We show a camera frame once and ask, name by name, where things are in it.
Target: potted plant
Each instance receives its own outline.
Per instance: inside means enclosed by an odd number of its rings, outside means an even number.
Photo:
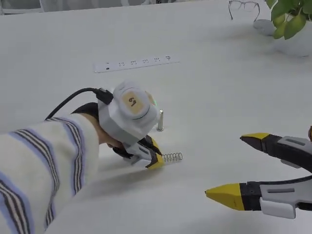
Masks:
[[[276,30],[274,47],[286,54],[312,54],[312,0],[266,0]]]

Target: metal cylinder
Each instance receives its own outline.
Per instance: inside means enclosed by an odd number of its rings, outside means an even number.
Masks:
[[[161,132],[164,130],[164,111],[160,110],[159,115],[160,117],[157,125],[157,131]]]

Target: black cable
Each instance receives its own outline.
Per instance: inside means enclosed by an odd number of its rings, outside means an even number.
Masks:
[[[73,99],[74,97],[76,97],[78,94],[81,93],[85,93],[85,92],[93,92],[96,95],[99,95],[99,92],[101,92],[99,89],[95,89],[95,88],[83,88],[80,89],[76,92],[74,92],[73,94],[71,94],[67,99],[65,99],[60,105],[58,105],[49,115],[47,118],[45,118],[45,120],[52,118],[56,112],[58,112],[60,110],[60,108],[62,108],[66,103],[68,103],[71,99]]]

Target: table surface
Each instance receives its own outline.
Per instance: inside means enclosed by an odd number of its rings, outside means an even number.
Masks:
[[[312,212],[288,220],[238,212],[205,197],[226,183],[306,176],[239,140],[270,132],[306,137],[312,123],[310,59],[272,52],[250,17],[230,21],[225,0],[5,16],[0,19],[0,131],[44,119],[83,87],[140,83],[164,110],[165,153],[184,160],[133,168],[104,146],[96,180],[47,234],[285,234],[311,232]],[[269,19],[261,4],[260,18]],[[92,63],[154,55],[181,62],[95,74]],[[60,114],[95,101],[72,100]]]

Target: person's arm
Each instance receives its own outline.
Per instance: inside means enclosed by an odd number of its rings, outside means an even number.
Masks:
[[[117,144],[88,114],[1,135],[1,233],[44,233],[96,173],[101,143]]]

